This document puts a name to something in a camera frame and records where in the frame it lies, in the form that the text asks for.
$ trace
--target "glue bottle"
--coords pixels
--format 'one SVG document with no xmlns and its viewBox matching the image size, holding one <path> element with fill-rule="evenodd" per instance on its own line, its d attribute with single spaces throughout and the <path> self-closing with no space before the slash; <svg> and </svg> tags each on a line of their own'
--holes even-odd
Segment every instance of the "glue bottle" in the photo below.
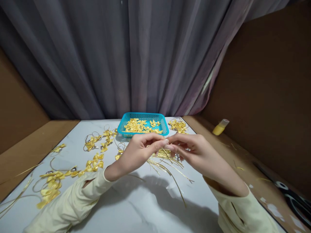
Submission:
<svg viewBox="0 0 311 233">
<path fill-rule="evenodd" d="M 216 136 L 220 135 L 225 127 L 227 126 L 227 124 L 229 124 L 230 121 L 228 121 L 227 119 L 223 119 L 213 130 L 213 134 L 215 134 Z"/>
</svg>

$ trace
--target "right hand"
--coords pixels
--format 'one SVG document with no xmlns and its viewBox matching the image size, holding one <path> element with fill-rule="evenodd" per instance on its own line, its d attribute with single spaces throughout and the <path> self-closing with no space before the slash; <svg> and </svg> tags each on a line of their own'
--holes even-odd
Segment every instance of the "right hand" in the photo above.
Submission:
<svg viewBox="0 0 311 233">
<path fill-rule="evenodd" d="M 248 188 L 242 179 L 202 135 L 176 133 L 167 139 L 169 145 L 164 148 L 171 150 L 172 157 L 174 153 L 179 154 L 195 170 L 219 183 L 230 194 L 248 195 Z"/>
<path fill-rule="evenodd" d="M 195 170 L 212 180 L 217 181 L 219 172 L 230 167 L 202 135 L 176 133 L 167 139 L 172 144 L 166 145 L 165 149 L 171 150 L 172 157 L 179 154 Z"/>
</svg>

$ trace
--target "teal plastic basket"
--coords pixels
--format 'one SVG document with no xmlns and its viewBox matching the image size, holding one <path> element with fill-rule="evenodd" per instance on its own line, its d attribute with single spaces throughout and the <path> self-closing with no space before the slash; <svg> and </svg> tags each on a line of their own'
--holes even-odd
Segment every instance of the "teal plastic basket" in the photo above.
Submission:
<svg viewBox="0 0 311 233">
<path fill-rule="evenodd" d="M 131 138 L 133 137 L 134 134 L 143 134 L 143 133 L 128 133 L 128 132 L 123 132 L 125 131 L 124 126 L 127 124 L 127 122 L 131 119 L 131 118 L 138 118 L 140 120 L 146 120 L 146 127 L 151 127 L 150 125 L 150 121 L 155 120 L 156 122 L 159 121 L 160 125 L 154 127 L 154 129 L 158 129 L 158 130 L 163 130 L 163 132 L 159 135 L 163 135 L 166 136 L 168 135 L 168 126 L 165 120 L 165 117 L 162 114 L 158 114 L 158 113 L 133 113 L 133 112 L 128 112 L 128 113 L 124 113 L 122 120 L 118 126 L 118 133 L 123 135 L 123 137 L 125 138 Z"/>
</svg>

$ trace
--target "silver bell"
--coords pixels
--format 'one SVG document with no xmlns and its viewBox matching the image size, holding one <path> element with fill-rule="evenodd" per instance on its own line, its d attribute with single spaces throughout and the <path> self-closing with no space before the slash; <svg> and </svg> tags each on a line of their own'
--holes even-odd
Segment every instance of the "silver bell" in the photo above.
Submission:
<svg viewBox="0 0 311 233">
<path fill-rule="evenodd" d="M 176 154 L 176 160 L 177 160 L 178 162 L 180 162 L 179 154 Z"/>
</svg>

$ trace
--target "light yellow sleeve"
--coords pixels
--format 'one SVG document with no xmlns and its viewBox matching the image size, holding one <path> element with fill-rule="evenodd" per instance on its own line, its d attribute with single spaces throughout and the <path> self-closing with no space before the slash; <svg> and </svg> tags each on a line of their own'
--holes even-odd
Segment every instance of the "light yellow sleeve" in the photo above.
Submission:
<svg viewBox="0 0 311 233">
<path fill-rule="evenodd" d="M 65 233 L 71 226 L 80 223 L 113 184 L 105 179 L 104 171 L 80 177 L 62 195 L 47 204 L 24 232 Z M 85 181 L 92 179 L 94 180 L 82 188 Z"/>
<path fill-rule="evenodd" d="M 272 217 L 249 189 L 248 196 L 234 197 L 209 187 L 219 203 L 218 223 L 224 233 L 279 233 Z"/>
</svg>

